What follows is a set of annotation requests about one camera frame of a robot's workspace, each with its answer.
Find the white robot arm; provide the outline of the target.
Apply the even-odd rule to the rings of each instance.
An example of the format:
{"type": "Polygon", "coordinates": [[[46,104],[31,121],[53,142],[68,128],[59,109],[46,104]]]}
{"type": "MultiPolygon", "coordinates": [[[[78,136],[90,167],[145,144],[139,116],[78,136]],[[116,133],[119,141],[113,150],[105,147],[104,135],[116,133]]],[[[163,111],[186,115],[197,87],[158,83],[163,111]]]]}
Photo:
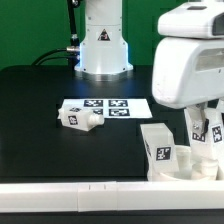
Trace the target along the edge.
{"type": "MultiPolygon", "coordinates": [[[[133,66],[122,37],[122,0],[84,0],[86,34],[78,74],[111,80],[133,66]]],[[[187,108],[191,128],[206,131],[206,103],[224,97],[224,0],[188,0],[158,20],[152,94],[157,103],[187,108]]]]}

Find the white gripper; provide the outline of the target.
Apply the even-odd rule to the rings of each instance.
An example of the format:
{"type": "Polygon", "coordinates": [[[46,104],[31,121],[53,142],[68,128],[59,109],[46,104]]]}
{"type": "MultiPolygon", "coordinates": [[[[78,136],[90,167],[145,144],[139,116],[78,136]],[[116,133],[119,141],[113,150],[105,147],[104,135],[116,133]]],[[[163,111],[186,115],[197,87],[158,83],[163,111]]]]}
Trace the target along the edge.
{"type": "Polygon", "coordinates": [[[207,132],[204,102],[224,97],[224,1],[188,1],[161,15],[152,94],[171,108],[188,107],[191,129],[207,132]]]}

